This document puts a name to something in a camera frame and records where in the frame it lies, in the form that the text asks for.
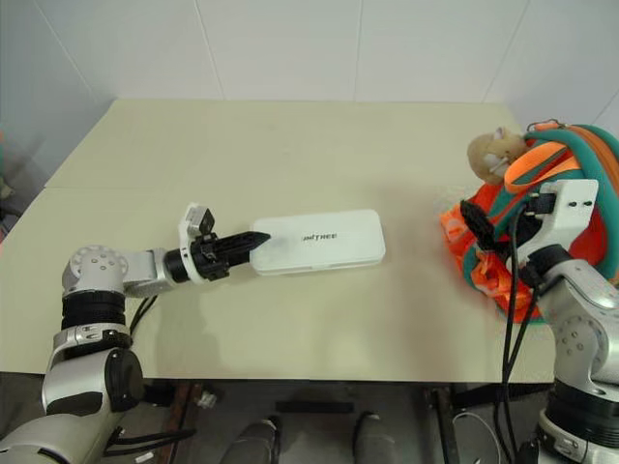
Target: silver robot arm segment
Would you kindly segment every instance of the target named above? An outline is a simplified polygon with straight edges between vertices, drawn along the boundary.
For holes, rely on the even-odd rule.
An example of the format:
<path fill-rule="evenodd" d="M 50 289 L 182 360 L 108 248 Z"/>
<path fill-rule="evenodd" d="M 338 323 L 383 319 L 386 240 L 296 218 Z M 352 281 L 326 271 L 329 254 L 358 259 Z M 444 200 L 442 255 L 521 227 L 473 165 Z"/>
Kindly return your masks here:
<path fill-rule="evenodd" d="M 44 378 L 45 416 L 0 441 L 0 463 L 99 461 L 118 422 L 143 395 L 126 297 L 152 297 L 189 280 L 226 277 L 270 238 L 245 232 L 220 239 L 214 223 L 209 210 L 191 204 L 179 224 L 177 249 L 85 246 L 71 257 L 62 276 L 61 332 L 54 336 Z"/>

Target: orange fabric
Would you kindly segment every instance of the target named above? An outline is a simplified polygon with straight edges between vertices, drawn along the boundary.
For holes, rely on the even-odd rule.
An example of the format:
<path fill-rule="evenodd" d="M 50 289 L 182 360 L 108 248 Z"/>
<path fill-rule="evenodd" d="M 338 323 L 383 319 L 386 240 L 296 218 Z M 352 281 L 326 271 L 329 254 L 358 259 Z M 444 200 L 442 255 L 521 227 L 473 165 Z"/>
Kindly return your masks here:
<path fill-rule="evenodd" d="M 617 163 L 617 158 L 613 155 L 610 148 L 608 148 L 608 145 L 587 129 L 569 126 L 569 130 L 577 133 L 587 142 L 589 147 L 596 152 L 596 156 L 604 168 L 608 180 L 612 183 L 615 193 L 619 194 L 619 163 Z"/>
<path fill-rule="evenodd" d="M 596 207 L 591 215 L 589 226 L 572 242 L 570 255 L 575 259 L 584 259 L 591 266 L 595 266 L 606 255 L 606 240 L 604 220 Z"/>
<path fill-rule="evenodd" d="M 477 250 L 477 258 L 479 263 L 471 273 L 473 284 L 478 290 L 494 299 L 507 313 L 510 305 L 512 275 L 505 264 L 492 252 Z M 524 319 L 530 303 L 531 292 L 529 287 L 520 281 L 516 292 L 516 314 L 514 318 L 517 323 Z M 540 311 L 535 308 L 533 318 L 539 317 L 541 317 Z"/>
<path fill-rule="evenodd" d="M 567 147 L 562 143 L 547 142 L 526 152 L 514 161 L 505 172 L 505 189 L 509 193 L 520 193 L 522 191 L 529 190 L 532 186 L 538 184 L 539 182 L 561 172 L 580 169 L 580 165 L 578 164 L 576 158 L 570 157 L 547 171 L 546 174 L 538 176 L 533 182 L 516 184 L 516 181 L 520 176 L 526 174 L 531 169 L 539 166 L 541 163 L 549 160 L 558 153 L 566 150 L 566 148 Z"/>

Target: floor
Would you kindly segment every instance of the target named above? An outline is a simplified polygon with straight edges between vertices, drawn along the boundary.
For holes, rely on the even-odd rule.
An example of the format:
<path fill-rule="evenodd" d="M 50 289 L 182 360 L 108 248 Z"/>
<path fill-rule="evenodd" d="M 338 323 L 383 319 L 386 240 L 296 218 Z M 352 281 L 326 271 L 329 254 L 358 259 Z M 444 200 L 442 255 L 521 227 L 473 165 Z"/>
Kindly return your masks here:
<path fill-rule="evenodd" d="M 0 438 L 25 421 L 40 416 L 42 378 L 0 374 Z M 360 413 L 371 410 L 385 421 L 396 439 L 401 463 L 443 463 L 435 412 L 427 406 L 423 385 L 322 382 L 215 382 L 219 394 L 214 408 L 198 410 L 196 435 L 178 453 L 176 464 L 217 464 L 227 445 L 252 421 L 275 413 L 276 401 L 303 399 L 354 403 L 352 414 L 283 414 L 280 464 L 352 464 L 352 429 Z M 543 395 L 517 401 L 513 414 L 516 436 L 526 440 L 533 432 Z M 488 407 L 470 410 L 491 423 Z M 142 403 L 127 413 L 122 425 L 127 436 L 162 429 L 167 408 Z M 462 464 L 498 462 L 494 443 L 477 420 L 456 421 Z M 106 464 L 133 463 L 136 456 L 103 459 Z M 156 459 L 147 462 L 155 463 Z"/>

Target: orange strap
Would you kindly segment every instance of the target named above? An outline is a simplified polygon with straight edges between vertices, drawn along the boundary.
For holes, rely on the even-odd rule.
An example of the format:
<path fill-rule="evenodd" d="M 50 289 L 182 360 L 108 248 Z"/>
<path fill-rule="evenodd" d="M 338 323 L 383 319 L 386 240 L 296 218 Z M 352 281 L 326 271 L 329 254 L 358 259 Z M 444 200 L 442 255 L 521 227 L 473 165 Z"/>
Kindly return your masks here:
<path fill-rule="evenodd" d="M 554 166 L 552 169 L 546 172 L 546 174 L 534 180 L 533 182 L 529 182 L 527 184 L 516 184 L 516 180 L 519 179 L 522 175 L 531 171 L 531 169 L 539 166 L 544 161 L 549 160 L 553 156 L 566 150 L 566 148 L 567 147 L 562 143 L 546 142 L 526 152 L 524 155 L 514 161 L 505 172 L 505 189 L 509 193 L 520 193 L 522 191 L 528 190 L 539 182 L 548 179 L 549 177 L 556 176 L 561 172 L 571 171 L 573 169 L 580 169 L 580 165 L 578 164 L 576 158 L 569 157 L 565 161 L 560 162 L 559 164 Z"/>

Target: robotic arm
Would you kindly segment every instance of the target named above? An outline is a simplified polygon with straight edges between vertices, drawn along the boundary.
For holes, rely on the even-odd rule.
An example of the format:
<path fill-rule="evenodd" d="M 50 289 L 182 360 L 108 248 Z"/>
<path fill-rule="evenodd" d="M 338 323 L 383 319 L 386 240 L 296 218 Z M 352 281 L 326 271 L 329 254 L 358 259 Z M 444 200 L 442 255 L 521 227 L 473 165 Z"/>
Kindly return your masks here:
<path fill-rule="evenodd" d="M 538 308 L 554 334 L 556 358 L 537 437 L 521 448 L 517 464 L 619 462 L 619 292 L 567 252 L 589 224 L 597 190 L 592 180 L 547 183 L 525 213 L 542 225 L 518 248 L 518 264 L 541 278 Z"/>
<path fill-rule="evenodd" d="M 0 463 L 91 463 L 109 445 L 124 413 L 143 395 L 139 360 L 131 351 L 125 299 L 146 298 L 191 280 L 228 276 L 270 236 L 245 232 L 219 239 L 206 208 L 191 204 L 179 224 L 180 246 L 123 253 L 85 246 L 62 281 L 63 318 L 43 385 L 45 416 L 0 442 Z"/>

